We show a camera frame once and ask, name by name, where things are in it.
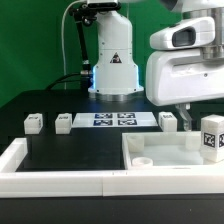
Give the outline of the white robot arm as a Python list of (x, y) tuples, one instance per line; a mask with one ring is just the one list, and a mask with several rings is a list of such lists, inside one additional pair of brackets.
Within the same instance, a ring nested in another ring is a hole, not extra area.
[[(159, 0), (178, 23), (150, 36), (155, 50), (147, 61), (146, 92), (156, 106), (174, 105), (192, 129), (187, 106), (224, 97), (224, 0)], [(87, 0), (97, 14), (99, 59), (92, 94), (111, 99), (139, 91), (132, 58), (132, 27), (118, 13), (122, 0)]]

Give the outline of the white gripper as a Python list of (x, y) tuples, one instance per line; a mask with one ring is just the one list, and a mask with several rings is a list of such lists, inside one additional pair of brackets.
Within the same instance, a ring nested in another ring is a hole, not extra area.
[(146, 66), (146, 96), (156, 106), (175, 105), (192, 130), (188, 103), (224, 97), (224, 59), (204, 60), (199, 49), (156, 51)]

